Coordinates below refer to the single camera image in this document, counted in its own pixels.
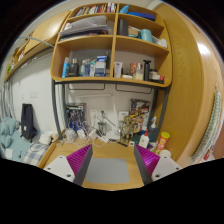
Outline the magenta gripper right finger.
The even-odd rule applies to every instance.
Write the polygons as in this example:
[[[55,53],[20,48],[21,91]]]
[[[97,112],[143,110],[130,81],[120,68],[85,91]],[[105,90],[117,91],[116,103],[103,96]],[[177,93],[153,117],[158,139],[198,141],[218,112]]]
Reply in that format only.
[[[139,145],[134,146],[134,156],[143,183],[145,185],[152,183],[152,174],[159,162],[160,157]]]

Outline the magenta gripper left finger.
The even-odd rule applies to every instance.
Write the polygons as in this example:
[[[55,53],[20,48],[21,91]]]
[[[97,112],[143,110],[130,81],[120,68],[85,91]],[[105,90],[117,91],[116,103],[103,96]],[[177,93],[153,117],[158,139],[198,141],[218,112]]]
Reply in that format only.
[[[74,183],[78,186],[83,184],[92,155],[92,145],[87,145],[67,156],[67,161],[75,175]]]

